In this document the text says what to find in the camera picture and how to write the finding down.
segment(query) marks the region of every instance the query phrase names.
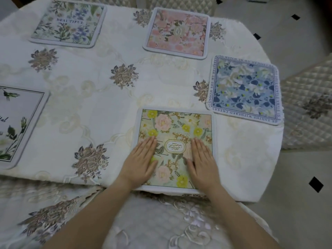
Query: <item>person's left hand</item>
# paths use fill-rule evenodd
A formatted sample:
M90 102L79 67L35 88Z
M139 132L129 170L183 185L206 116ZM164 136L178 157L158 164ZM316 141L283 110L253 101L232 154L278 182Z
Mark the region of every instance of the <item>person's left hand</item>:
M155 136L137 144L124 161L116 181L122 185L125 184L129 190L138 188L145 183L151 177L158 163L158 161L150 163L156 146Z

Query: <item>chair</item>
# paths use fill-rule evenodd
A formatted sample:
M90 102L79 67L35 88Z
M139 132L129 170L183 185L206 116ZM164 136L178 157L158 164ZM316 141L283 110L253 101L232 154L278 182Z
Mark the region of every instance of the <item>chair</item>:
M75 1L86 1L90 3L102 3L107 5L136 8L136 0L75 0Z
M216 3L215 0L137 0L139 3L145 3L145 8L153 10L155 7L172 8L176 10L192 11L214 15Z
M281 82L283 149L332 148L332 54Z

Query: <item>hand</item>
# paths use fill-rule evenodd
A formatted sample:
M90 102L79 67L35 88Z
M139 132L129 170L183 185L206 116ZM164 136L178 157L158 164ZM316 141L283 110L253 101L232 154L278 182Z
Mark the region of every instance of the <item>hand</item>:
M187 167L193 184L206 195L220 185L219 171L210 149L194 138L191 140L193 161L187 159Z
M156 146L155 136L137 144L124 161L116 181L122 185L125 184L129 190L138 188L145 183L151 177L158 163L158 161L150 163Z

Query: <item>tiled floor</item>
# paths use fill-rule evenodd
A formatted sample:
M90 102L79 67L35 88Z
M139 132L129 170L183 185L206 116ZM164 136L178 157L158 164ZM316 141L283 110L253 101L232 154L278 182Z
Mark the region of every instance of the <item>tiled floor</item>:
M0 20L15 11L0 0ZM331 34L311 0L222 0L215 16L240 20L256 34L281 79L316 63L332 50ZM248 204L263 217L286 249L327 249L332 239L332 152L282 152L259 203ZM309 182L324 186L317 193Z

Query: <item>person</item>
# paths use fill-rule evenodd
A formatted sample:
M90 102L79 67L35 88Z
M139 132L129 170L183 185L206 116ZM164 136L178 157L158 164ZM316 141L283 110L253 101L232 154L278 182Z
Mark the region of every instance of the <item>person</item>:
M123 163L119 176L48 240L44 249L101 248L114 218L131 190L146 182L155 171L150 163L157 139L139 143ZM278 243L233 200L220 184L217 164L210 149L197 138L191 141L193 161L187 168L194 185L210 199L236 249L280 249Z

